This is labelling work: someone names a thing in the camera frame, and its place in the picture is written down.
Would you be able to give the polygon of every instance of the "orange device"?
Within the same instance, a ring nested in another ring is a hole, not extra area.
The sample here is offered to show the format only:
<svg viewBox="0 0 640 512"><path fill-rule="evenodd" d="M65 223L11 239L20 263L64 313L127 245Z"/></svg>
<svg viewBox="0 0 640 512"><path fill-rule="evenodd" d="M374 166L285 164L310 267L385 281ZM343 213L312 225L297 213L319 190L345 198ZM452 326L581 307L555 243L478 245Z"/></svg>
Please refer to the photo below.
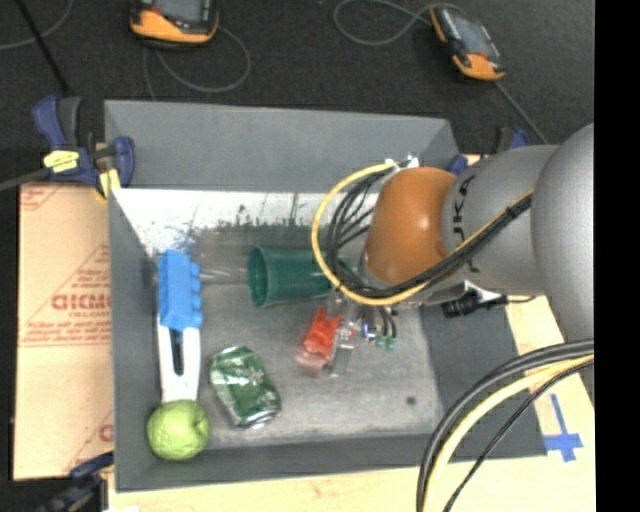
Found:
<svg viewBox="0 0 640 512"><path fill-rule="evenodd" d="M454 7L432 7L429 14L438 38L447 44L463 77L495 81L505 75L500 53L482 23Z"/></svg>
<svg viewBox="0 0 640 512"><path fill-rule="evenodd" d="M151 46L203 46L216 33L219 21L216 0L131 1L129 26Z"/></svg>

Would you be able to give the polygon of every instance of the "black floor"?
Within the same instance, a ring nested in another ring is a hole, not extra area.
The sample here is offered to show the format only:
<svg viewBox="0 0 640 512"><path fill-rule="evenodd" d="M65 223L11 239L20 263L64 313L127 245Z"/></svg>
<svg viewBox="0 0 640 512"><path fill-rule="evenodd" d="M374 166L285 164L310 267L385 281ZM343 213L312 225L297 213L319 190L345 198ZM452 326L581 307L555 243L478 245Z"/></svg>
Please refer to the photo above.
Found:
<svg viewBox="0 0 640 512"><path fill-rule="evenodd" d="M46 32L64 14L68 0L23 0ZM184 79L226 88L245 72L239 38L251 67L239 85L225 92L202 93L185 87L146 54L128 30L128 0L76 0L64 23L46 37L64 78L83 98L81 137L103 134L105 98L149 98L230 105L396 113L449 119L463 152L491 151L502 126L526 130L533 142L558 144L594 121L595 1L457 0L480 17L501 50L507 76L504 90L528 114L529 126L494 85L470 85L456 79L432 30L415 23L392 44L358 45L333 20L337 1L222 0L222 30L206 49L166 54L166 62ZM425 4L398 0L418 11ZM392 36L410 20L371 2L346 5L342 26L360 38ZM36 44L16 47L31 34L17 2L2 2L0 14L0 181L38 165L44 140L35 131L30 109L39 99L59 93L50 67ZM9 482L9 442L15 372L16 196L0 192L0 510L32 510L64 482Z"/></svg>

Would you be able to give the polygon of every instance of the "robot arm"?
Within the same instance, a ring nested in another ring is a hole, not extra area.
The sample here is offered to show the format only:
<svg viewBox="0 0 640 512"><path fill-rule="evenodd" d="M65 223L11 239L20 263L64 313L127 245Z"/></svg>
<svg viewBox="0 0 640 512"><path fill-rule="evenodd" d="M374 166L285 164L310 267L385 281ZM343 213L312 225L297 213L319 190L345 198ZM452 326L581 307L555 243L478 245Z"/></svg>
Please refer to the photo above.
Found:
<svg viewBox="0 0 640 512"><path fill-rule="evenodd" d="M567 341L593 338L593 144L589 125L560 146L505 151L457 178L434 168L396 169L369 223L360 293L349 288L353 279L340 278L336 258L321 267L346 294L346 301L338 294L342 304L359 303L365 312L399 301L444 304L470 289L490 299L546 295Z"/></svg>

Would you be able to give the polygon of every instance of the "cable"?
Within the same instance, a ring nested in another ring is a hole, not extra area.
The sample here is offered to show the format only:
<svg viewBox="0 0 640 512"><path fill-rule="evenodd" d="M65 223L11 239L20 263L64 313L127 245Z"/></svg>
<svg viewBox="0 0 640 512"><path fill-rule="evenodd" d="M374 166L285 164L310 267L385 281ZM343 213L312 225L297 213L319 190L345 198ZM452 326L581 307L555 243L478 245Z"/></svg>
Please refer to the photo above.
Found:
<svg viewBox="0 0 640 512"><path fill-rule="evenodd" d="M393 9L395 11L401 12L403 14L406 14L407 16L409 16L411 18L410 21L407 22L407 24L402 27L398 32L396 32L395 35L387 38L387 39L378 39L378 40L370 40L370 39L360 39L358 37L355 37L351 34L349 34L349 32L347 32L342 25L340 24L340 21L338 20L338 14L339 12L348 4L354 4L354 3L371 3L371 4L377 4L377 5L382 5L385 7L389 7L390 9ZM458 7L457 5L453 5L453 4L446 4L446 3L433 3L433 4L428 4L426 6L424 6L423 8L421 8L418 12L412 12L408 9L405 9L404 7L394 4L393 2L389 2L387 0L343 0L342 2L340 2L335 9L333 10L333 21L336 25L336 27L338 28L338 30L342 33L343 36L345 36L347 39L349 39L350 41L360 44L360 45L364 45L364 46L384 46L390 43L393 43L394 41L400 39L403 35L405 35L409 29L411 29L411 27L417 23L418 21L423 22L425 25L429 25L431 26L431 20L429 20L428 18L423 18L422 15L427 12L429 9L433 8L433 7L448 7L450 9L456 9L458 11L460 11L462 14L466 14L460 7Z"/></svg>
<svg viewBox="0 0 640 512"><path fill-rule="evenodd" d="M538 129L538 127L534 124L534 122L527 115L527 113L524 110L522 110L520 105L518 105L516 103L516 100L514 100L511 97L511 95L507 92L507 90L500 83L500 81L497 80L496 82L494 82L494 84L498 88L498 90L502 93L502 95L507 99L507 101L511 104L511 106L516 110L516 112L518 112L518 114L520 114L520 117L522 117L522 119L524 119L525 123L527 123L529 125L529 127L535 132L535 134L538 136L540 141L542 143L544 143L544 144L549 144L549 141L546 139L546 137L542 134L542 132Z"/></svg>
<svg viewBox="0 0 640 512"><path fill-rule="evenodd" d="M524 400L524 402L522 402L522 404L518 407L518 409L516 409L516 411L509 417L509 419L504 423L504 425L502 425L502 427L496 433L496 435L493 437L493 439L491 439L491 441L489 441L489 444L487 444L486 448L478 456L478 458L476 459L476 462L473 464L473 466L471 467L471 469L469 470L467 475L464 477L464 479L462 480L460 485L458 485L456 490L453 492L453 494L451 495L451 497L447 501L447 504L445 505L445 507L443 509L443 512L451 512L451 509L453 508L453 505L454 505L455 501L458 499L458 496L460 496L460 493L462 492L464 487L469 483L469 481L471 480L473 475L478 471L478 469L480 469L480 466L482 465L482 463L487 459L487 457L491 454L491 452L495 449L495 447L500 443L500 441L502 441L504 436L507 434L507 432L509 432L511 427L513 427L513 425L515 425L515 423L522 416L522 414L527 409L529 409L531 407L531 405L540 396L542 396L543 393L545 393L551 386L553 386L554 384L556 384L560 380L565 379L566 377L569 377L570 375L573 375L573 374L575 374L575 373L577 373L579 371L585 370L588 367L593 366L593 364L594 364L594 360L591 359L590 361L582 363L579 366L576 366L574 368L570 368L568 370L565 370L564 372L562 372L562 373L556 375L555 377L552 377L551 379L549 379L546 383L544 383L542 386L537 388L533 393L531 393Z"/></svg>
<svg viewBox="0 0 640 512"><path fill-rule="evenodd" d="M393 9L393 10L395 10L397 12L400 12L402 14L405 14L405 15L409 16L411 19L409 20L409 22L404 27L402 27L400 30L398 30L393 36L388 37L386 39L371 40L371 39L358 38L358 37L350 34L349 32L347 32L347 30L340 24L340 21L338 19L338 14L348 4L363 3L363 2L364 3L371 3L371 4L377 4L377 5L381 5L381 6L384 6L384 7L388 7L390 9ZM456 9L457 11L461 12L463 15L466 16L466 13L464 12L463 9L461 9L457 5L448 4L448 3L428 4L425 7L422 7L418 12L414 13L414 12L408 10L408 9L405 9L404 7L401 7L401 6L397 5L397 4L394 4L393 2L389 2L388 0L343 0L342 2L338 3L338 5L335 7L335 9L333 11L333 21L334 21L334 24L336 25L336 28L340 31L340 33L344 37L349 39L351 42L353 42L353 43L360 44L360 45L363 45L363 46L384 46L384 45L387 45L387 44L391 44L394 41L400 39L418 21L421 21L422 23L424 23L425 25L427 25L429 27L433 26L433 24L431 23L431 20L422 17L422 15L425 12L427 12L429 9L431 9L433 7L446 7L446 8L449 8L449 9ZM549 144L549 142L547 141L546 137L542 134L542 132L538 129L538 127L531 120L531 118L526 114L526 112L522 109L522 107L520 107L520 105L518 105L518 103L506 91L506 89L500 83L500 81L498 80L498 81L495 81L493 83L498 88L498 91L500 91L502 93L502 95L506 98L507 102L516 110L516 112L520 115L520 117L522 117L522 119L525 121L525 123L527 123L527 125L529 125L529 127L533 130L533 132L540 139L540 141L543 144Z"/></svg>
<svg viewBox="0 0 640 512"><path fill-rule="evenodd" d="M404 283L385 289L372 289L369 285L362 283L359 276L348 269L346 269L347 272L345 273L345 275L342 276L343 278L338 277L336 273L334 273L334 269L335 271L339 272L340 269L345 270L345 267L344 265L341 266L338 264L337 253L333 249L337 249L339 244L334 244L332 242L332 237L334 237L336 233L336 227L338 228L339 233L340 228L339 226L336 226L336 224L339 224L338 221L340 218L345 218L346 212L348 211L348 206L355 201L356 196L350 196L349 194L345 196L345 198L341 201L338 210L336 210L332 222L330 223L328 233L330 246L327 247L328 262L327 260L325 260L325 257L322 254L322 251L320 249L320 242L318 239L320 221L324 215L324 211L326 210L329 202L333 199L333 197L335 197L345 187L360 180L364 181L370 178L372 175L376 179L379 179L385 173L388 173L394 168L397 168L397 166L398 164L386 163L374 165L371 167L367 167L366 169L356 171L355 173L341 180L322 199L311 224L311 248L322 272L336 288L344 293L345 296L356 302L369 306L384 306L396 304L415 295L426 287L434 285L442 281L443 279L446 279L460 267L462 267L462 265L464 265L464 263L468 261L469 258L475 255L475 253L477 253L478 250L480 250L487 241L495 236L495 234L497 234L513 219L517 218L517 216L522 212L526 211L531 205L531 198L533 194L532 190L523 194L518 200L508 206L502 213L496 215L482 228L473 233L444 260L426 270L422 274ZM362 186L362 183L360 183L360 186L356 185L355 190L359 191ZM357 286L346 286L346 280L353 281Z"/></svg>
<svg viewBox="0 0 640 512"><path fill-rule="evenodd" d="M74 2L74 0L69 0L69 3L67 4L67 8L62 13L62 16L60 16L60 19L58 21L56 21L53 25L51 25L51 27L49 27L47 30L42 32L42 37L50 36L51 34L53 34L56 30L58 30L62 26L62 24L69 17L69 14L71 13L71 10L73 9L73 2ZM22 41L16 41L14 43L2 43L2 44L0 44L0 51L2 51L2 50L14 50L16 48L21 48L23 46L28 46L28 45L33 44L35 42L36 42L36 38L32 37L32 38L29 38L29 39L23 39Z"/></svg>
<svg viewBox="0 0 640 512"><path fill-rule="evenodd" d="M0 192L2 192L3 190L8 190L10 188L18 187L20 185L24 185L25 183L31 183L32 181L44 179L48 175L49 171L47 169L38 169L36 171L23 174L22 176L17 176L15 178L5 180L0 183Z"/></svg>
<svg viewBox="0 0 640 512"><path fill-rule="evenodd" d="M24 0L15 0L15 2L16 2L16 5L18 6L18 9L20 10L20 13L22 14L22 17L24 18L24 21L29 26L29 30L31 30L34 40L38 44L38 48L40 49L40 52L42 53L43 57L47 61L47 64L49 65L49 69L55 76L58 82L58 85L60 86L62 96L70 96L72 93L72 89L69 86L69 83L64 78L62 71L60 71L60 68L58 67L58 63L53 58L53 54L51 53L51 50L49 50L49 47L47 46L47 43L45 42L44 37L42 37L40 30L38 30L38 26L36 25L36 22L31 16L31 13L29 12L29 9L24 3Z"/></svg>
<svg viewBox="0 0 640 512"><path fill-rule="evenodd" d="M229 84L229 85L224 85L224 86L219 86L219 87L207 87L207 86L203 86L203 85L199 85L199 84L195 84L193 82L190 82L190 81L182 78L180 75L178 75L173 70L173 68L171 68L171 66L169 66L169 64L167 63L165 58L162 56L161 52L156 50L155 54L157 55L158 60L160 61L160 64L162 64L162 67L164 67L164 69L167 71L167 73L169 73L174 80L176 80L180 84L184 85L185 87L188 87L189 89L192 89L194 91L203 92L203 93L206 93L206 94L217 94L217 93L228 92L228 91L230 91L232 89L235 89L240 84L242 84L242 82L244 82L246 80L246 78L249 76L249 73L251 72L251 56L249 54L249 50L247 49L245 44L242 42L242 40L238 36L233 34L231 31L227 30L226 28L224 28L222 25L218 26L218 30L220 32L223 32L223 33L227 34L231 39L233 39L238 44L238 46L240 46L240 49L244 53L245 60L246 60L246 63L247 63L246 66L245 66L244 72L242 73L240 78L238 80L236 80L235 82ZM147 48L145 48L143 53L142 53L142 70L143 70L143 73L144 73L144 79L145 79L145 82L147 84L147 89L149 91L149 94L150 94L150 96L151 96L151 98L153 100L157 100L155 92L154 92L153 87L151 85L151 79L149 77L149 70L148 70L148 65L147 65Z"/></svg>
<svg viewBox="0 0 640 512"><path fill-rule="evenodd" d="M338 244L338 248L342 248L345 245L347 245L349 242L352 242L353 240L355 240L356 238L358 238L360 235L365 234L367 231L369 231L369 226L364 226L362 228L360 228L358 231L356 231L353 235L343 239L340 241L340 244Z"/></svg>
<svg viewBox="0 0 640 512"><path fill-rule="evenodd" d="M344 229L342 231L342 238L340 239L340 245L345 245L347 242L345 241L345 238L351 231L353 231L357 226L361 226L362 222L369 217L373 211L375 210L375 207L371 207L369 208L366 212L364 212L362 215L360 215L360 217L358 217L356 220L354 220L351 224L349 224L346 229Z"/></svg>
<svg viewBox="0 0 640 512"><path fill-rule="evenodd" d="M417 506L422 510L427 480L431 473L433 460L436 457L442 440L453 431L462 413L480 396L500 383L518 377L526 371L531 371L541 366L566 361L569 358L577 358L592 355L594 351L593 340L576 341L544 347L524 355L518 356L483 377L475 386L469 389L448 411L436 429L425 449L420 465L417 489Z"/></svg>
<svg viewBox="0 0 640 512"><path fill-rule="evenodd" d="M391 323L389 322L389 315L387 314L387 310L384 306L379 306L378 313L380 314L380 318L382 319L382 335L386 338L389 336L389 332L391 330Z"/></svg>
<svg viewBox="0 0 640 512"><path fill-rule="evenodd" d="M515 382L512 382L511 384L499 389L498 391L490 395L487 399L485 399L482 403L480 403L477 407L475 407L451 432L450 436L442 446L442 449L439 451L435 459L433 469L431 471L431 477L427 480L424 510L435 510L435 508L433 507L433 488L435 487L440 474L443 472L444 467L447 465L457 446L460 444L460 441L462 441L462 438L467 434L467 432L469 432L471 427L473 427L473 425L475 425L478 420L480 420L480 418L482 418L497 405L501 404L513 395L524 391L531 386L542 385L553 377L560 375L565 370L577 368L583 363L591 360L593 360L593 355L578 359L572 359L570 361L561 361L558 363L554 363L549 367L543 368L542 370L539 370L531 375L527 375L526 377L522 377Z"/></svg>

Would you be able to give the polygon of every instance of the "cardboard sheet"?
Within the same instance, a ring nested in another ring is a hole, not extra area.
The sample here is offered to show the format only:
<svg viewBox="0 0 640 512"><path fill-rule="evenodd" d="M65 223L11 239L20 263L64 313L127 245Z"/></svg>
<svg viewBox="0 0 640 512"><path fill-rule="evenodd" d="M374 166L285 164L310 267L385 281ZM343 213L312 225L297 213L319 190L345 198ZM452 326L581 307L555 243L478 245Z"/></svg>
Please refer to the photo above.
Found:
<svg viewBox="0 0 640 512"><path fill-rule="evenodd" d="M106 201L92 187L20 190L14 479L66 476L113 449Z"/></svg>

